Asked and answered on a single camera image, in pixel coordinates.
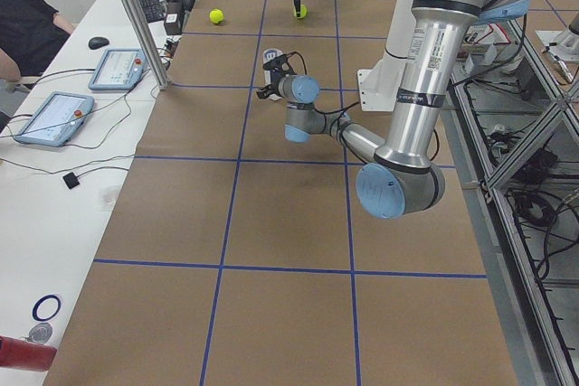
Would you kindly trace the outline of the yellow tennis ball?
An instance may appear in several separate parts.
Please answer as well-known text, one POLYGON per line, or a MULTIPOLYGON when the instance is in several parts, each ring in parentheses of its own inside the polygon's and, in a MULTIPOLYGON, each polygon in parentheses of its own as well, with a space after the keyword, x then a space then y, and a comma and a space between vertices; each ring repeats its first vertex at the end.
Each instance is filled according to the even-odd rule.
POLYGON ((293 11, 293 16, 298 20, 303 20, 308 14, 308 8, 305 5, 301 5, 298 11, 293 11))
POLYGON ((219 25, 224 21, 224 13, 221 9, 213 9, 209 13, 209 20, 212 24, 219 25))

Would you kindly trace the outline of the clear tennis ball can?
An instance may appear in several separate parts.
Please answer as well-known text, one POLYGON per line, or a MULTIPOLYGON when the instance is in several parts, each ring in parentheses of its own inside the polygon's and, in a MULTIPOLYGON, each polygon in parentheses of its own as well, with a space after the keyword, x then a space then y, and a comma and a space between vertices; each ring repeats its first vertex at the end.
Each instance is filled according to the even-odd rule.
MULTIPOLYGON (((277 48, 268 48, 263 51, 262 54, 262 63, 266 63, 275 59, 276 57, 283 54, 283 51, 277 48)), ((278 80, 281 77, 280 73, 276 70, 270 70, 264 72, 264 84, 266 86, 272 84, 273 81, 278 80)), ((281 99, 281 96, 277 94, 272 94, 269 96, 269 99, 272 101, 278 101, 281 99)))

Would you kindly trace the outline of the black box with label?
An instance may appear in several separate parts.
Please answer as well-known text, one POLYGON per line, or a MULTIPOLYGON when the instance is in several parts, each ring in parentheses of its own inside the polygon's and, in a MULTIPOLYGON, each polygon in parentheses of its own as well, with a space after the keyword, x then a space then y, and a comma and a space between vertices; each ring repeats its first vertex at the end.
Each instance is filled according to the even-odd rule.
POLYGON ((164 28, 169 36, 180 35, 185 21, 185 9, 180 2, 166 4, 164 28))

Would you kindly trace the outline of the black keyboard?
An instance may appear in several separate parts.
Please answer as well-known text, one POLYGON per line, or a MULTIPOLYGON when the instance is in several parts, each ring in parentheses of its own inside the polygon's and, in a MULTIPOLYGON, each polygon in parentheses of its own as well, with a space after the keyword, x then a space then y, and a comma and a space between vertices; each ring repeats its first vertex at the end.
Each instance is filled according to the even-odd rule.
POLYGON ((162 0, 138 0, 148 23, 163 21, 166 16, 166 3, 162 0))

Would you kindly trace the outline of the far teach pendant tablet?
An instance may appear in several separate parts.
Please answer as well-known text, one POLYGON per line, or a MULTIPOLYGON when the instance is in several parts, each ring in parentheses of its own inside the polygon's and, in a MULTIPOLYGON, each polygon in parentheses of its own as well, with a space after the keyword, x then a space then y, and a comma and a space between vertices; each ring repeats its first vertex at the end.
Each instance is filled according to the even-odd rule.
POLYGON ((107 49, 88 84, 93 91, 133 89, 141 80, 147 59, 141 49, 107 49))

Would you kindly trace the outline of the teach pendant tablet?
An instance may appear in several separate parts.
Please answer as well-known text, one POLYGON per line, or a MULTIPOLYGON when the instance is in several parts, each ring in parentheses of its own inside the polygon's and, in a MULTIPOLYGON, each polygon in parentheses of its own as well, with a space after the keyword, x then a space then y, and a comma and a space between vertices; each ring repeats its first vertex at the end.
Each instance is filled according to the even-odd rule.
POLYGON ((60 147, 81 127, 94 107, 92 96, 55 91, 14 135, 21 144, 60 147))
POLYGON ((141 49, 107 49, 88 84, 93 91, 133 89, 141 80, 147 59, 141 49))

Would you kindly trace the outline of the black computer mouse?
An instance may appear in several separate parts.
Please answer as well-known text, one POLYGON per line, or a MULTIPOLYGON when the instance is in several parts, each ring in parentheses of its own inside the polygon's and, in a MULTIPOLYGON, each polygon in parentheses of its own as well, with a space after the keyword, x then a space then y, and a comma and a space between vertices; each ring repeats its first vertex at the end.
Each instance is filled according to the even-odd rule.
POLYGON ((89 39, 88 47, 90 50, 98 50, 109 45, 109 39, 103 36, 95 36, 89 39))

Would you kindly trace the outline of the near teach pendant tablet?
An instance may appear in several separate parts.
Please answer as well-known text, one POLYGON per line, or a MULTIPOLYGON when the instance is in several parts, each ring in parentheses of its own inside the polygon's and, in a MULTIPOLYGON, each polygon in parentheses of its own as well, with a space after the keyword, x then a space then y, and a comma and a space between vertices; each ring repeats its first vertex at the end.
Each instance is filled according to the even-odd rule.
POLYGON ((60 147, 81 127, 94 107, 92 96, 55 91, 14 135, 21 144, 60 147))

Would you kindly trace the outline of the small black square puck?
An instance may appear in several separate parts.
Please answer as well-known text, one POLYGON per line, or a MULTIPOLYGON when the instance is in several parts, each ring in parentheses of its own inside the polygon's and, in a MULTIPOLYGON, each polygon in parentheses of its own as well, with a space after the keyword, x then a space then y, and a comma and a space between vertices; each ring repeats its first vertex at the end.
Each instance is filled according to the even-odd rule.
POLYGON ((67 188, 70 190, 80 185, 79 176, 76 175, 74 172, 69 172, 65 174, 62 177, 62 180, 64 181, 67 188))

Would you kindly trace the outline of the seated person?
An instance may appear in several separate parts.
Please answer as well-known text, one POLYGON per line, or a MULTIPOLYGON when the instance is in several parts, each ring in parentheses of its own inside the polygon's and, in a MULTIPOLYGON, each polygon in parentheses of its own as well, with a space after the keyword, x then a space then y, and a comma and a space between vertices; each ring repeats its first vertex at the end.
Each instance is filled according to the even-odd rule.
POLYGON ((43 75, 74 30, 45 0, 1 0, 1 79, 43 75))

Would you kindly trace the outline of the round metal lid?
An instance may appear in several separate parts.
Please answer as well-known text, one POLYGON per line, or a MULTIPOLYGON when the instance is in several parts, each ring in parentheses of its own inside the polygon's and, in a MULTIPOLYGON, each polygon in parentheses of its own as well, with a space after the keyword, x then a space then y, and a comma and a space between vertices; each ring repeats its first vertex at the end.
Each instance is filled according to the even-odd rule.
POLYGON ((52 334, 53 328, 51 324, 48 322, 41 322, 30 329, 26 340, 34 344, 47 344, 51 340, 52 334))

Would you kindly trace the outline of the red cylinder bottle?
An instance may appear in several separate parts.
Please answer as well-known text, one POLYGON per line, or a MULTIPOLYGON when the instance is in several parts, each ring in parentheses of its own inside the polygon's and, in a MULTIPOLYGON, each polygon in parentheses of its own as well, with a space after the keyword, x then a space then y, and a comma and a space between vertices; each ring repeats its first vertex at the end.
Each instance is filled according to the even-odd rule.
POLYGON ((1 337, 1 366, 31 372, 47 372, 57 349, 12 337, 1 337))

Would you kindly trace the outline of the aluminium frame post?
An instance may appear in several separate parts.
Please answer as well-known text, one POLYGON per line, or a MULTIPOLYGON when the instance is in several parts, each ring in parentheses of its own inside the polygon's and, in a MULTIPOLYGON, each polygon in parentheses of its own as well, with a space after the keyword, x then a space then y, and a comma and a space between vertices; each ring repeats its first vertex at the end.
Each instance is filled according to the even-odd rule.
POLYGON ((128 19, 131 22, 134 32, 136 33, 140 47, 147 57, 149 67, 153 72, 158 88, 160 90, 167 89, 169 85, 169 78, 166 73, 166 68, 161 61, 160 55, 157 51, 157 45, 149 29, 146 17, 142 11, 139 1, 121 0, 121 3, 123 4, 128 19))

